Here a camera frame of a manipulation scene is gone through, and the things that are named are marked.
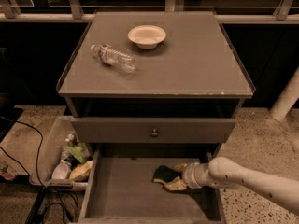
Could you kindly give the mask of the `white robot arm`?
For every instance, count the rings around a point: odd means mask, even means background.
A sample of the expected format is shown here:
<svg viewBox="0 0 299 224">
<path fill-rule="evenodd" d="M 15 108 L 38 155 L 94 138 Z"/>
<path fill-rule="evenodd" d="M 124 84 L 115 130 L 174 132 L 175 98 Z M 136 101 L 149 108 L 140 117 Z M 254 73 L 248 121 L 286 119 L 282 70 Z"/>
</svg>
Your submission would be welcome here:
<svg viewBox="0 0 299 224">
<path fill-rule="evenodd" d="M 164 182 L 168 190 L 200 189 L 203 186 L 221 189 L 239 185 L 299 215 L 297 180 L 251 170 L 224 157 L 214 158 L 209 163 L 179 164 L 173 171 L 179 172 L 180 176 Z"/>
</svg>

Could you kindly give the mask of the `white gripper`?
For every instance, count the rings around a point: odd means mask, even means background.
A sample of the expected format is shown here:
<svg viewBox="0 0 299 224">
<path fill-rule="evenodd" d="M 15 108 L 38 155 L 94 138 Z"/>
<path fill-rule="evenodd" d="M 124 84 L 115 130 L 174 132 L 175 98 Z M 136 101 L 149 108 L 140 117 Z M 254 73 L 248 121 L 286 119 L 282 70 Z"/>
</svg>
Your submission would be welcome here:
<svg viewBox="0 0 299 224">
<path fill-rule="evenodd" d="M 188 165 L 182 163 L 175 165 L 173 170 L 182 173 L 182 179 L 178 176 L 168 182 L 165 187 L 170 191 L 183 191 L 187 186 L 191 189 L 200 189 L 203 186 L 208 186 L 211 182 L 207 163 L 194 162 Z"/>
</svg>

